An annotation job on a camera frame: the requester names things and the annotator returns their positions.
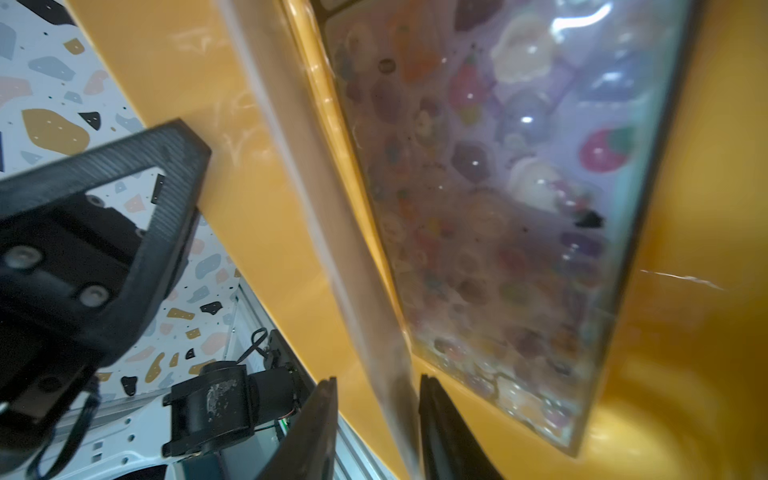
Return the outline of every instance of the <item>screw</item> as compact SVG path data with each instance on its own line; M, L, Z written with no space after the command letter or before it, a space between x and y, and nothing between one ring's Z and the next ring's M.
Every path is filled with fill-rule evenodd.
M40 263L43 260L43 254L29 245L16 245L5 252L3 259L5 264L13 269L26 270Z
M95 205L96 207L104 208L104 201L101 198L99 198L99 197L97 197L95 195L86 195L85 198L88 199L88 202L91 205Z
M101 285L86 286L80 292L80 303L91 308L104 305L109 300L109 291Z

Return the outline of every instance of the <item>transparent plastic sheet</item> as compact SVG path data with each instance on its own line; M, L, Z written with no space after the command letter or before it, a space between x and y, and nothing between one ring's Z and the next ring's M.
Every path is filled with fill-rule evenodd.
M321 121L412 351L575 455L690 4L308 2Z
M395 310L334 167L279 2L222 0L251 89L306 215L347 331L411 478L419 435L411 362Z

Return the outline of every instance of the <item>wire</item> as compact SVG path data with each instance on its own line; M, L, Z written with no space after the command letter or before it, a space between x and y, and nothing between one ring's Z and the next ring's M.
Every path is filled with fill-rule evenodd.
M277 419L278 419L278 420L282 420L282 419L288 418L288 417L289 417L289 416L291 416L291 414L292 414L292 413L294 413L295 411L296 411L296 407L293 407L293 410L291 410L290 412L288 412L287 414L285 414L285 415L283 415L283 416L281 416L281 417L277 417Z
M256 339L256 335L261 333L262 335L259 337L259 339ZM266 358L266 351L259 347L261 343L267 338L269 333L266 331L266 328L261 327L257 331L250 334L250 346L248 347L248 350L243 352L243 355L240 356L239 359L235 363L240 363L243 360L245 360L251 353L253 353L254 350L256 350L259 355Z
M96 415L98 406L101 404L101 396L98 392L98 382L98 378L92 376L88 380L88 383L85 384L83 392L88 392L88 398L85 400L85 405L80 411L80 415L74 423L72 431L69 433L67 441L64 443L64 447L59 452L53 466L45 473L45 475L40 475L40 461L53 441L53 431L51 431L45 445L43 445L43 448L32 459L32 462L27 467L27 480L49 480L58 475L61 470L64 470L64 467L66 467L69 461L72 460L72 457L80 448L85 433L91 427L91 421L93 420L94 415Z
M275 429L275 428L277 428L277 425L269 425L267 427L261 427L260 429L253 430L253 433L261 432L262 430Z

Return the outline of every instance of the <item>terrazzo pattern wall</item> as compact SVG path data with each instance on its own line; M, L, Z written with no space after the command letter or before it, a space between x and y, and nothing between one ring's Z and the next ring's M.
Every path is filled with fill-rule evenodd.
M66 9L53 0L0 0L0 180L142 129ZM146 229L161 170L89 191ZM102 369L105 401L151 392L222 359L239 272L205 219L189 264L144 335Z

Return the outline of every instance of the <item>scratch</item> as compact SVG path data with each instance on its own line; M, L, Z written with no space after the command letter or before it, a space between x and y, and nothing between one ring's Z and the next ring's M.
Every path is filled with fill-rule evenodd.
M661 276L671 276L672 278L678 278L680 280L689 280L694 283L700 283L701 285L711 286L712 288L725 291L724 288L715 285L714 283L710 282L709 280L702 280L701 278L696 278L695 276L680 276L680 275L673 275L672 273L662 273L662 272L651 272L648 270L640 270L643 273L653 273L654 275L661 275Z
M227 380L226 382L219 382L210 386L208 393L206 394L205 406L208 411L208 422L212 422L214 417L221 415L221 409L226 409L229 406L227 399L224 399L224 404L221 405L222 396L237 386L236 380Z

